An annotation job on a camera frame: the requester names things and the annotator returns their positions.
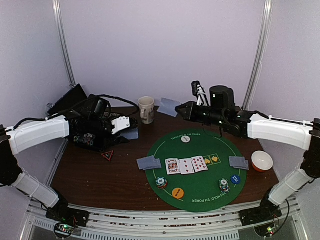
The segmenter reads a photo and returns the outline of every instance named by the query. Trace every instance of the mug handle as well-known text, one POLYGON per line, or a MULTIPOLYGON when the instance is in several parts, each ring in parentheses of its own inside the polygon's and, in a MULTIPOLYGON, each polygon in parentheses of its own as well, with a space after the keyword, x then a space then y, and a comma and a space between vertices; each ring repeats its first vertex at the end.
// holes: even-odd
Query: mug handle
POLYGON ((145 108, 142 108, 141 111, 140 111, 140 117, 141 119, 147 119, 147 117, 145 116, 145 112, 146 112, 146 109, 145 108))

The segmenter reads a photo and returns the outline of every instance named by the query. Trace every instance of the dark brown table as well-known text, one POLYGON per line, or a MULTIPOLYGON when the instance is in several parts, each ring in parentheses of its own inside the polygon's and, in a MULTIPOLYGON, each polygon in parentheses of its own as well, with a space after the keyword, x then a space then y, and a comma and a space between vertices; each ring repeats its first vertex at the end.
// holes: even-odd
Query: dark brown table
MULTIPOLYGON (((120 107, 112 110, 129 113, 132 108, 120 107)), ((51 186, 61 192, 69 203, 81 206, 135 211, 176 210, 154 193, 145 172, 138 169, 136 160, 146 157, 159 138, 186 128, 205 128, 219 132, 214 126, 202 126, 200 123, 184 121, 180 116, 174 118, 156 112, 154 123, 144 125, 139 122, 139 139, 108 149, 114 150, 111 162, 98 152, 69 143, 51 186)), ((273 169, 263 173, 253 169, 252 153, 263 150, 259 141, 241 139, 227 133, 223 136, 233 142, 250 162, 245 187, 230 204, 261 200, 265 192, 278 183, 278 179, 273 169)))

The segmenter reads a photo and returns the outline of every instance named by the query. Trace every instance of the orange poker chip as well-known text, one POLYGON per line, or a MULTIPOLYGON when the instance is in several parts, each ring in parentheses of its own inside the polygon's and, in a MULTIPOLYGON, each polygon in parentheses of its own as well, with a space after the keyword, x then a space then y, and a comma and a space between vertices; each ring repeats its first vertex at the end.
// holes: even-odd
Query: orange poker chip
POLYGON ((177 188, 173 189, 173 191, 172 191, 172 196, 175 199, 182 199, 184 197, 184 195, 185 195, 185 192, 180 187, 177 187, 177 188))

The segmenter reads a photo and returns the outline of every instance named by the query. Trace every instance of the round green mat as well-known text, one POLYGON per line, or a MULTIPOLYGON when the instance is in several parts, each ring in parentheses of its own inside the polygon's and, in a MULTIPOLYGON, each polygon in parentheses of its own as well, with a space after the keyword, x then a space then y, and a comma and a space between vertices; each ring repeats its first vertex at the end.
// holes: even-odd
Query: round green mat
POLYGON ((154 155, 160 159, 162 168, 146 170, 146 176, 155 193, 166 203, 178 209, 189 212, 207 212, 221 208, 231 203, 245 186, 247 171, 235 169, 229 165, 229 156, 241 157, 240 151, 229 140, 219 138, 219 135, 203 128, 189 128, 171 132, 160 138, 150 149, 148 156, 154 155), (190 142, 184 143, 181 137, 189 136, 190 142), (166 159, 185 159, 203 156, 210 160, 208 170, 194 174, 167 175, 166 159), (240 184, 233 184, 231 176, 239 175, 240 184), (157 177, 165 177, 168 185, 159 189, 157 177), (229 181, 230 192, 221 193, 219 180, 229 181), (172 197, 175 188, 184 190, 181 199, 172 197))

